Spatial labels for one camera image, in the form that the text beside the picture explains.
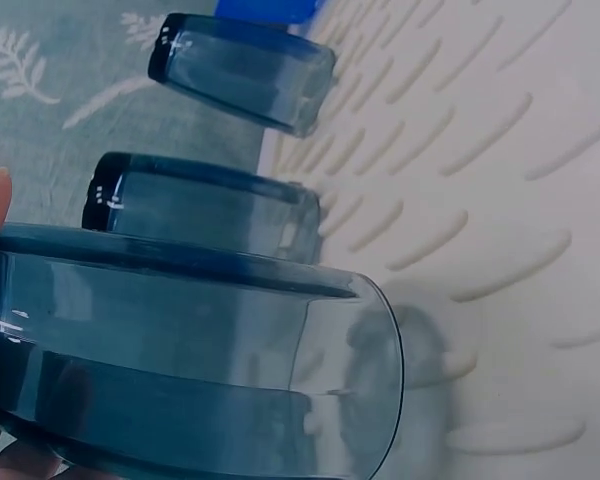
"small blue glass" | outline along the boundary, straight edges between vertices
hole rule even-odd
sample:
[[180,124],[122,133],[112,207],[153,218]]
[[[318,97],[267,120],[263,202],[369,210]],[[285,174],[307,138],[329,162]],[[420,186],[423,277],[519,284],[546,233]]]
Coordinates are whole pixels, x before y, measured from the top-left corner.
[[217,17],[247,22],[300,24],[316,11],[316,0],[219,0]]
[[370,479],[404,383],[366,277],[81,229],[0,234],[0,425],[127,478]]
[[111,152],[82,227],[314,263],[320,206],[300,185],[190,160]]
[[149,77],[227,113],[304,137],[332,83],[335,54],[282,30],[171,14]]

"large blue glass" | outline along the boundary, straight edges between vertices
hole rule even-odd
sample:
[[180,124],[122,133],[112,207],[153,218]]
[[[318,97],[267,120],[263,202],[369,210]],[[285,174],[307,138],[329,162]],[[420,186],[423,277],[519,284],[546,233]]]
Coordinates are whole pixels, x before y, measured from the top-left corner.
[[306,136],[331,86],[335,55],[282,30],[171,14],[149,77],[233,115]]
[[403,364],[367,278],[58,227],[0,234],[0,424],[129,478],[363,479]]
[[82,227],[313,263],[317,196],[299,186],[189,160],[107,153]]

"blue glass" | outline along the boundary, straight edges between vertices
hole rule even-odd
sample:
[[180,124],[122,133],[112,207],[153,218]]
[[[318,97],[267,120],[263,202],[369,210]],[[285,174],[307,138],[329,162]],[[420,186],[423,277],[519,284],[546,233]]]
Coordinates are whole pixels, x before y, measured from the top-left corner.
[[399,421],[366,277],[80,229],[0,234],[0,424],[130,478],[368,480]]
[[317,196],[239,170],[174,158],[107,153],[82,227],[313,263]]
[[149,77],[227,113],[308,135],[332,82],[335,54],[284,31],[237,20],[171,14]]
[[316,11],[316,0],[219,0],[216,16],[248,22],[298,24]]

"drinking glass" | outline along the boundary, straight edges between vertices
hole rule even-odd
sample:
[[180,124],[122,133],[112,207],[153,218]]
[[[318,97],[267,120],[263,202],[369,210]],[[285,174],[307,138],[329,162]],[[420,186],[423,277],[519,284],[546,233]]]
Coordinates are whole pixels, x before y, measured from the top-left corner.
[[149,77],[227,113],[304,137],[332,84],[335,54],[285,31],[228,18],[171,14]]
[[399,420],[364,276],[81,229],[0,234],[0,425],[130,478],[370,479]]
[[82,227],[299,263],[319,251],[320,206],[300,185],[175,158],[111,152],[93,174]]

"blue object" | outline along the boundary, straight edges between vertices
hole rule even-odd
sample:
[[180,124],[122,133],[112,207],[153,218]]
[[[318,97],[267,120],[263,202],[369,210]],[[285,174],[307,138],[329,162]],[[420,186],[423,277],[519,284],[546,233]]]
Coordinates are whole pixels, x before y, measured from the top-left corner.
[[281,30],[237,20],[171,14],[149,77],[225,112],[308,135],[332,82],[335,54]]
[[0,425],[70,462],[368,480],[395,435],[402,360],[360,275],[80,229],[0,234]]
[[299,263],[316,260],[317,196],[299,186],[207,163],[107,153],[98,163],[82,227]]
[[216,16],[248,22],[304,23],[316,11],[316,0],[219,0]]

